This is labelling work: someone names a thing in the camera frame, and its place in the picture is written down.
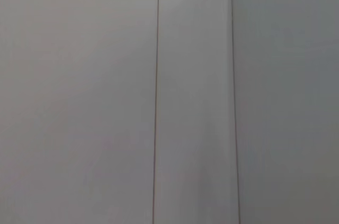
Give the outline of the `grey blue partition panel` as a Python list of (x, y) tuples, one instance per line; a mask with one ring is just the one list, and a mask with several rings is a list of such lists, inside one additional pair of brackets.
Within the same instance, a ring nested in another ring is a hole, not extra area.
[(339, 0), (233, 0), (242, 224), (339, 224)]

